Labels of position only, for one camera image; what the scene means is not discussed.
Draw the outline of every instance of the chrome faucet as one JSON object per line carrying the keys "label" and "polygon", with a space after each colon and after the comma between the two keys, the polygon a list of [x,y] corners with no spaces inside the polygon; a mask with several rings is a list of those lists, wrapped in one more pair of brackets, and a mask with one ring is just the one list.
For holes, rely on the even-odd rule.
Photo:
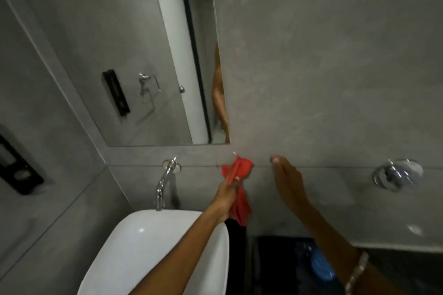
{"label": "chrome faucet", "polygon": [[157,184],[157,199],[156,199],[156,210],[163,210],[163,189],[168,182],[169,176],[180,171],[180,165],[177,163],[177,157],[175,156],[170,161],[163,162],[163,167],[166,169],[163,173],[160,181]]}

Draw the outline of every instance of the bracelet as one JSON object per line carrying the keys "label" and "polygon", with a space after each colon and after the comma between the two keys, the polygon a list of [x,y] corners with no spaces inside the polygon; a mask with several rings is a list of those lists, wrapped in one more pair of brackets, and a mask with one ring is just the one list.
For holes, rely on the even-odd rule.
{"label": "bracelet", "polygon": [[365,271],[366,265],[368,264],[369,255],[366,252],[363,252],[360,256],[360,259],[358,260],[357,266],[355,266],[354,270],[352,271],[351,277],[349,278],[348,283],[345,287],[346,295],[352,295],[352,290],[354,288],[355,283],[357,282],[357,279],[360,277],[360,275],[363,274]]}

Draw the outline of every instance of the red rag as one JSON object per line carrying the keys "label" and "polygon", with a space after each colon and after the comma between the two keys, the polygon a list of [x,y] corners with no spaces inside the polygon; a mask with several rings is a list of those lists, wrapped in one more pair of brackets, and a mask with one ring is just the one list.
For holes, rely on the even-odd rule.
{"label": "red rag", "polygon": [[[226,177],[232,171],[228,181],[228,184],[230,185],[236,176],[240,179],[246,177],[253,166],[254,164],[251,160],[241,158],[237,155],[237,159],[231,166],[221,167],[221,173],[223,177]],[[231,208],[231,216],[237,220],[240,226],[246,226],[247,216],[251,213],[252,210],[249,206],[245,189],[240,185],[237,189],[237,198]]]}

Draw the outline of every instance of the white sink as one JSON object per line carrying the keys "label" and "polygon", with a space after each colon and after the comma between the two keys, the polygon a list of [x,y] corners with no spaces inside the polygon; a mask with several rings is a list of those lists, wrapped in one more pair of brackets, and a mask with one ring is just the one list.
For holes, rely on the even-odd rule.
{"label": "white sink", "polygon": [[[127,295],[175,246],[200,214],[183,210],[143,210],[130,214],[103,245],[78,295]],[[222,223],[209,239],[184,293],[224,294],[228,266],[229,235]]]}

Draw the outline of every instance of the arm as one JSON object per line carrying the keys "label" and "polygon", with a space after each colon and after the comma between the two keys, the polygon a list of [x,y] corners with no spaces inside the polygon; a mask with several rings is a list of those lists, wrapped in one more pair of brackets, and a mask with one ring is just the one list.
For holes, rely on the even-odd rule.
{"label": "arm", "polygon": [[175,247],[136,285],[129,295],[181,295],[215,227],[229,217],[237,195],[238,178],[220,184],[211,205]]}
{"label": "arm", "polygon": [[224,102],[222,67],[220,65],[218,43],[215,46],[215,73],[212,79],[212,103],[214,105],[215,114],[221,121],[221,128],[226,133],[226,143],[229,143],[228,114],[226,113],[226,103]]}
{"label": "arm", "polygon": [[[307,199],[300,172],[281,156],[271,156],[275,185],[281,198],[302,221],[343,284],[357,266],[361,251],[330,226]],[[401,294],[374,266],[368,264],[353,288],[353,295]]]}

